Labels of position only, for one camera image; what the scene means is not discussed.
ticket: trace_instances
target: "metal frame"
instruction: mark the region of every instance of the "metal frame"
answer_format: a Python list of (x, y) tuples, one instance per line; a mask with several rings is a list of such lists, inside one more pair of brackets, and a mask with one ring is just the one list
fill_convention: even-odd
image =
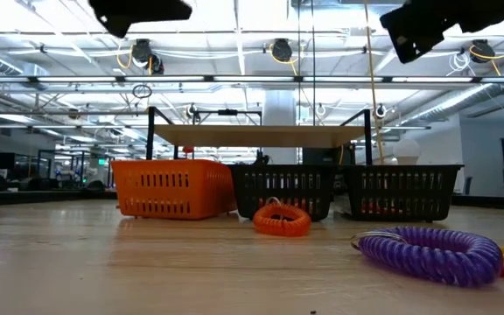
[[(153, 139), (155, 137), (155, 116), (161, 116), (168, 124), (173, 125), (172, 122), (163, 112), (161, 112), (156, 107), (148, 108), (148, 117), (149, 117), (149, 126), (147, 128), (147, 145), (146, 145), (146, 154), (145, 159), (152, 160), (153, 159)], [(219, 112), (223, 112), (224, 110), (212, 111), (212, 110), (197, 110), (194, 112), (194, 116), (192, 118), (192, 124), (195, 125), (195, 114), (206, 114), (206, 117), (202, 119), (202, 122), (207, 119), (211, 114), (219, 114)], [(236, 114), (256, 114), (260, 116), (260, 123), (262, 123), (262, 112), (261, 111), (235, 111)], [(371, 111), (370, 109), (363, 109), (359, 113), (351, 116), (351, 118), (344, 121), (340, 126), (346, 126), (348, 123), (357, 119), (363, 115), (363, 124), (364, 124), (364, 134), (365, 134), (365, 161), (367, 165), (373, 164), (373, 146), (371, 145)], [(174, 144), (174, 159), (179, 158), (179, 147)]]
[(353, 120), (357, 119), (359, 116), (363, 115), (363, 123), (364, 123), (364, 133), (365, 133), (365, 163), (366, 165), (373, 164), (373, 145), (371, 141), (371, 110), (363, 109), (359, 113), (351, 116), (351, 118), (342, 122), (339, 126), (345, 126)]

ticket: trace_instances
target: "wooden shelf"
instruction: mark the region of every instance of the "wooden shelf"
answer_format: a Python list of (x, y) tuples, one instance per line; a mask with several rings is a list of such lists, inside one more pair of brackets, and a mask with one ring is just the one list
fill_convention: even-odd
[(364, 135), (363, 127), (158, 125), (174, 145), (334, 148)]

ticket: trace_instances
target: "wooden table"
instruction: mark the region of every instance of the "wooden table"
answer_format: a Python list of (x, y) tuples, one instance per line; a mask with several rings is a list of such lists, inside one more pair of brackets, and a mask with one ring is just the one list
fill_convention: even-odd
[[(0, 206), (0, 314), (494, 314), (504, 279), (468, 290), (398, 275), (348, 238), (395, 224), (334, 214), (308, 237), (255, 233), (231, 214), (133, 220), (113, 200)], [(504, 210), (453, 208), (421, 226), (504, 244)]]
[(155, 133), (171, 144), (212, 147), (337, 148), (362, 137), (363, 130), (360, 126), (155, 126)]

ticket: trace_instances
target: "plastic basket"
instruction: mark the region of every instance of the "plastic basket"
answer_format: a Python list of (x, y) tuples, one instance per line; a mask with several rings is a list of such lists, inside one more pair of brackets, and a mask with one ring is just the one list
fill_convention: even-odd
[(199, 220), (236, 209), (231, 173), (206, 160), (112, 162), (123, 215)]
[(344, 167), (345, 212), (364, 221), (440, 221), (451, 206), (462, 165)]
[(252, 219), (270, 197), (305, 210), (314, 221), (328, 216), (334, 166), (231, 165), (240, 216)]

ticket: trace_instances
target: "metal ring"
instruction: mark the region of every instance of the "metal ring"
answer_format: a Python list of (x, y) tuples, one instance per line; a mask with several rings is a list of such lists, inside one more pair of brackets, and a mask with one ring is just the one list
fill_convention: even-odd
[(349, 240), (351, 242), (351, 247), (353, 247), (354, 249), (360, 250), (359, 245), (356, 244), (355, 241), (358, 241), (358, 240), (365, 238), (365, 237), (372, 237), (372, 236), (388, 237), (388, 238), (397, 240), (399, 242), (404, 242), (407, 244), (406, 240), (404, 240), (399, 234), (373, 231), (373, 232), (358, 233), (358, 234), (351, 236), (351, 239)]

